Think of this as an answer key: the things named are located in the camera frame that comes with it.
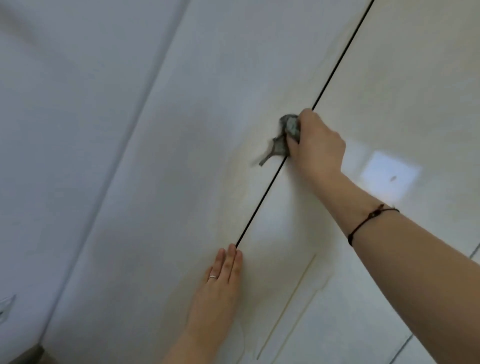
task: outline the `black string bracelet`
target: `black string bracelet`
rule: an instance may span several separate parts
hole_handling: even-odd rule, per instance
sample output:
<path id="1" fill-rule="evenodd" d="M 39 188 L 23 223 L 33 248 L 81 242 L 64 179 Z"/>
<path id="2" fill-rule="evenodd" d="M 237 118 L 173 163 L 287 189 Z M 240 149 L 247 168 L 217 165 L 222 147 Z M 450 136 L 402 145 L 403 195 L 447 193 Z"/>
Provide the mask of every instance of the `black string bracelet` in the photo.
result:
<path id="1" fill-rule="evenodd" d="M 353 246 L 352 245 L 352 241 L 353 241 L 353 234 L 355 234 L 357 232 L 358 229 L 360 229 L 363 224 L 365 224 L 368 220 L 371 220 L 375 217 L 377 217 L 378 215 L 380 215 L 382 212 L 384 211 L 397 211 L 397 212 L 400 212 L 400 210 L 396 209 L 396 208 L 384 208 L 385 204 L 381 204 L 380 206 L 378 206 L 378 208 L 374 211 L 372 211 L 370 214 L 368 214 L 368 217 L 362 221 L 360 223 L 359 226 L 357 226 L 354 231 L 352 231 L 352 233 L 348 236 L 348 243 L 350 244 L 350 246 Z"/>

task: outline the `white cabinet door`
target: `white cabinet door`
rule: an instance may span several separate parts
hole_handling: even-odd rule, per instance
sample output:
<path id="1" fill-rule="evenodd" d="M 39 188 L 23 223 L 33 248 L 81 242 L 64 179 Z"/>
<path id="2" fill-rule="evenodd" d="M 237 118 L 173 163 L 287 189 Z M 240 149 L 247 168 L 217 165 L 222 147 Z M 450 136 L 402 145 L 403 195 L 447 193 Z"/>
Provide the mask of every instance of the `white cabinet door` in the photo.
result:
<path id="1" fill-rule="evenodd" d="M 38 343 L 184 7 L 0 1 L 0 363 Z"/>
<path id="2" fill-rule="evenodd" d="M 278 118 L 312 106 L 366 7 L 190 3 L 48 329 L 54 356 L 165 353 L 200 272 L 237 242 L 280 165 L 258 166 Z M 228 345 L 231 362 L 242 345 Z"/>
<path id="3" fill-rule="evenodd" d="M 347 141 L 343 172 L 466 255 L 480 234 L 479 12 L 476 0 L 375 0 L 317 106 Z M 267 342 L 265 363 L 389 363 L 410 331 L 289 167 L 240 243 L 246 260 L 268 257 L 245 270 L 259 297 L 240 324 L 263 330 L 248 359 Z"/>

